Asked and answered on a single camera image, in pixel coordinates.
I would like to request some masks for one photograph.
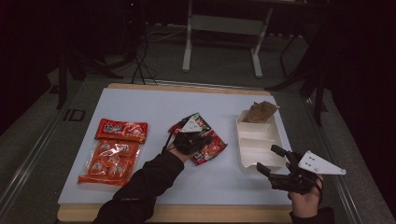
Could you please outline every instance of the red packaging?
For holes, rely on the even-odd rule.
[[[126,140],[143,144],[147,138],[148,127],[146,122],[101,119],[95,139]]]
[[[201,117],[199,113],[195,113],[184,119],[190,119],[191,117],[193,117],[197,122],[197,124],[202,128],[202,131],[200,132],[200,136],[213,137],[212,142],[209,145],[204,146],[198,152],[198,154],[196,154],[192,158],[195,164],[200,165],[217,157],[220,154],[220,152],[227,147],[227,144],[221,140],[221,138],[216,134],[214,130],[212,130],[210,125]],[[175,124],[168,130],[168,132],[172,132],[175,129],[174,135],[176,135],[177,133],[181,132],[182,128],[183,128],[182,126]]]
[[[213,140],[209,145],[204,146],[204,148],[202,148],[198,154],[192,158],[197,165],[214,159],[227,147],[227,144],[225,144],[213,130],[208,133],[203,133],[201,136],[212,136]]]
[[[100,139],[78,183],[125,185],[131,178],[139,146],[137,142]]]

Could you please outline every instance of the white triangular marker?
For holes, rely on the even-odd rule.
[[[347,173],[346,170],[323,160],[311,151],[305,153],[298,166],[317,175],[345,175]]]
[[[184,127],[181,129],[183,133],[196,133],[196,132],[201,132],[202,128],[199,126],[197,121],[194,119],[194,117],[191,117],[189,121],[184,125]]]

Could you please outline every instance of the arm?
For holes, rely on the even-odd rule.
[[[172,144],[169,148],[136,171],[128,184],[100,208],[93,223],[143,223],[151,218],[156,197],[172,187],[184,169],[183,162],[191,157],[179,153]]]
[[[322,181],[317,180],[317,184],[322,188]],[[292,212],[290,217],[294,224],[333,224],[334,213],[329,207],[318,209],[320,195],[317,188],[304,195],[289,192],[291,198]]]

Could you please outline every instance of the food item in tray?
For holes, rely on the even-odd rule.
[[[273,105],[269,102],[256,103],[250,107],[244,122],[249,123],[264,123],[279,109],[278,105]]]

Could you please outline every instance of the human hand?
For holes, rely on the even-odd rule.
[[[173,143],[169,144],[167,150],[173,153],[183,162],[191,159],[193,156],[195,156],[198,153],[198,152],[193,152],[190,155],[186,155],[184,153],[179,152]]]
[[[318,186],[323,188],[323,176],[318,175]],[[318,214],[318,206],[320,201],[320,192],[316,187],[312,187],[311,191],[302,195],[296,192],[289,192],[291,199],[291,208],[296,217],[314,217]]]

